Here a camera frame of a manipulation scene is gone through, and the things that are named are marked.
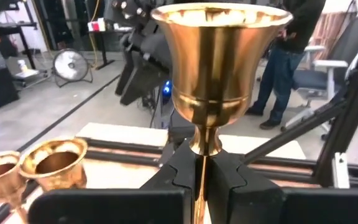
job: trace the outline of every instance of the small brass cup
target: small brass cup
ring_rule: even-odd
[[[19,161],[19,173],[35,179],[44,192],[55,189],[82,189],[86,174],[82,165],[88,145],[78,138],[44,142],[26,152]]]
[[[27,223],[27,212],[22,208],[27,181],[19,174],[19,158],[19,152],[0,152],[0,203],[8,203],[23,223]]]

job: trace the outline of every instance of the office chair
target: office chair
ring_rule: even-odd
[[[288,111],[300,112],[282,126],[282,131],[313,115],[314,110],[310,106],[313,100],[329,101],[343,86],[346,76],[351,71],[349,64],[355,64],[354,60],[358,59],[358,17],[351,20],[326,60],[312,61],[313,54],[322,50],[323,46],[309,46],[305,49],[309,69],[295,72],[293,89],[306,100],[306,104],[297,108],[287,108]],[[328,124],[321,127],[326,132],[329,131]]]

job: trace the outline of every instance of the black jacket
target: black jacket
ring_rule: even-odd
[[[287,25],[287,35],[296,33],[296,36],[288,40],[278,38],[277,47],[302,53],[309,44],[325,3],[326,0],[284,0],[286,10],[293,14],[293,20]]]

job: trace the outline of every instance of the goblet rim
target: goblet rim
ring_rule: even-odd
[[[84,150],[82,150],[81,154],[77,154],[78,155],[78,158],[73,161],[70,165],[62,168],[62,169],[59,169],[59,170],[55,170],[53,172],[48,172],[46,174],[31,174],[29,172],[26,172],[22,166],[25,162],[25,160],[33,153],[35,152],[36,150],[40,149],[42,146],[44,145],[47,145],[47,144],[50,144],[51,142],[55,142],[55,141],[72,141],[72,140],[76,140],[78,142],[80,142],[80,144],[82,145],[82,147],[84,148]],[[36,145],[33,149],[31,150],[28,150],[26,151],[24,154],[21,155],[20,159],[19,159],[19,162],[18,162],[18,166],[19,166],[19,173],[21,176],[27,178],[27,179],[39,179],[39,178],[44,178],[44,177],[50,177],[50,176],[53,176],[55,174],[58,174],[62,171],[65,171],[65,170],[70,170],[73,166],[77,165],[84,157],[85,157],[85,154],[87,152],[87,148],[88,148],[88,143],[82,139],[82,138],[55,138],[55,139],[51,139],[51,140],[48,140],[48,141],[44,141],[44,142],[41,142],[40,144]]]
[[[228,22],[227,24],[215,24],[213,22],[205,22],[203,25],[200,25],[199,22],[194,23],[184,23],[176,20],[171,20],[163,15],[170,12],[178,12],[178,11],[187,11],[187,10],[197,10],[197,9],[207,9],[207,8],[217,8],[217,9],[227,9],[227,10],[253,10],[266,12],[266,14],[271,16],[280,16],[281,18],[272,21],[263,21],[263,22],[255,22],[255,23],[245,23],[245,22]],[[293,16],[290,12],[270,7],[270,6],[259,6],[253,4],[243,4],[243,3],[231,3],[231,2],[193,2],[193,3],[181,3],[181,4],[170,4],[165,6],[160,6],[156,9],[153,9],[151,12],[151,16],[156,21],[178,24],[186,27],[240,27],[240,28],[264,28],[264,27],[272,27],[272,26],[282,26],[284,24],[289,23]]]
[[[19,166],[19,161],[20,161],[20,152],[17,152],[17,151],[2,151],[0,152],[0,158],[3,158],[3,157],[7,157],[7,156],[13,156],[13,157],[16,157],[17,158],[17,162],[14,164],[14,167],[12,167],[11,169],[9,169],[8,171],[6,171],[5,173],[1,174],[0,175],[0,178],[1,177],[4,177],[6,175],[9,175],[10,173],[14,172],[15,169]]]

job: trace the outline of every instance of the electric fan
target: electric fan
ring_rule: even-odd
[[[68,83],[85,81],[92,83],[93,74],[88,61],[76,50],[63,49],[56,54],[53,59],[53,74],[55,75],[55,83],[62,87]],[[86,75],[90,74],[90,80],[85,80]]]

